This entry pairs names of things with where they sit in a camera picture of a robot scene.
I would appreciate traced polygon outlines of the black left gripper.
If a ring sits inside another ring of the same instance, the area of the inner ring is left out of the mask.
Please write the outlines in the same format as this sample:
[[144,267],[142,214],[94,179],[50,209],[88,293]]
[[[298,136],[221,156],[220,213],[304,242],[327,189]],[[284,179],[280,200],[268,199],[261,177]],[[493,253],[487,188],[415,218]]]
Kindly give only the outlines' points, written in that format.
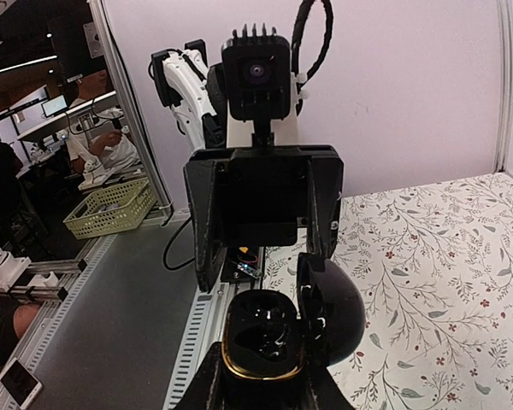
[[202,149],[183,168],[198,287],[210,292],[226,247],[287,246],[330,258],[339,233],[344,162],[330,145]]

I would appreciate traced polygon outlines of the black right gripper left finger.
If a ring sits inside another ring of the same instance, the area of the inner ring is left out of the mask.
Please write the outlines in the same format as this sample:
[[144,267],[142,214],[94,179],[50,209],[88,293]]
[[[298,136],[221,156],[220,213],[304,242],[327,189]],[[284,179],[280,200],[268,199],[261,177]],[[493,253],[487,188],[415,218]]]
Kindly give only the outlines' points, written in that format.
[[224,410],[227,404],[228,369],[222,343],[215,342],[204,356],[177,410]]

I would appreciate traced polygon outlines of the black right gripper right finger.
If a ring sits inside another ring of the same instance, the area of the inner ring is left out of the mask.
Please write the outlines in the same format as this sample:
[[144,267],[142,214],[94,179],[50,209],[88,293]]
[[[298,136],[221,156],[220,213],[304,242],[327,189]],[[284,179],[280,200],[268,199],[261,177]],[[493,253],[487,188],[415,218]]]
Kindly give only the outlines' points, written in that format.
[[354,410],[328,369],[321,363],[305,363],[304,409]]

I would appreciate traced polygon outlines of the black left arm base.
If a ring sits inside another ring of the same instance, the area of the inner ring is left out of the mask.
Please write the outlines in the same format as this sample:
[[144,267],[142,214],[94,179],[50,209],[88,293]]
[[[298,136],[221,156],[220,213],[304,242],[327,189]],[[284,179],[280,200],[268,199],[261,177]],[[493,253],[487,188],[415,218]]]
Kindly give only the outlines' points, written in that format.
[[245,283],[262,279],[264,248],[238,247],[227,250],[220,279],[227,283]]

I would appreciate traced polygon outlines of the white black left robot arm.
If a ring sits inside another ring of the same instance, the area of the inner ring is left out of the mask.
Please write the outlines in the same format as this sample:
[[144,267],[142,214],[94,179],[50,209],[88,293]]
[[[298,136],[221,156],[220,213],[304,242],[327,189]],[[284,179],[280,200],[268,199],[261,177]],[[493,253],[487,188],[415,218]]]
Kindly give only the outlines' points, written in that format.
[[283,37],[230,39],[222,61],[205,44],[151,57],[156,91],[190,141],[183,169],[198,286],[210,291],[229,249],[287,246],[332,256],[344,164],[329,145],[278,145],[272,124],[294,117],[310,73]]

